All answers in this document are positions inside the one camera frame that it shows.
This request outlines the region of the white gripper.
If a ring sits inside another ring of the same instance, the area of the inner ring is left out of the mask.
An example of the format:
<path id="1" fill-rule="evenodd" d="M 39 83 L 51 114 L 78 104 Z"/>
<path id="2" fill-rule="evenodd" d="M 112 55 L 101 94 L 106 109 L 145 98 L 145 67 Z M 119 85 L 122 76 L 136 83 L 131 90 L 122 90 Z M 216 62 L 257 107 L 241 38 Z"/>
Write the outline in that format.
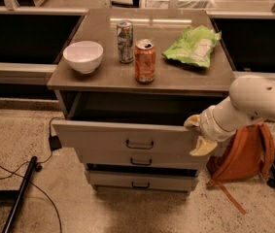
<path id="1" fill-rule="evenodd" d="M 199 126 L 201 134 L 205 137 L 199 136 L 197 138 L 196 146 L 189 153 L 190 155 L 207 155 L 217 147 L 217 142 L 224 142 L 235 134 L 235 131 L 225 131 L 216 123 L 213 116 L 214 110 L 215 107 L 210 106 L 200 115 L 192 115 L 185 120 L 184 127 L 189 128 Z"/>

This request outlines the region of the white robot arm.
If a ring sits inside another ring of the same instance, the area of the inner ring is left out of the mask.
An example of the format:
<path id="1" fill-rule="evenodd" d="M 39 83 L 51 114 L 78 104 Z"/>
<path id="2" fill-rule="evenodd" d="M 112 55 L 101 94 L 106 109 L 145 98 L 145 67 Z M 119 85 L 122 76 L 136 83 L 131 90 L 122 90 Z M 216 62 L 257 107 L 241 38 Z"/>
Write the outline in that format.
<path id="1" fill-rule="evenodd" d="M 265 119 L 275 121 L 275 81 L 254 75 L 241 76 L 232 82 L 222 102 L 184 122 L 184 127 L 197 127 L 200 132 L 196 147 L 189 154 L 207 155 L 237 129 Z"/>

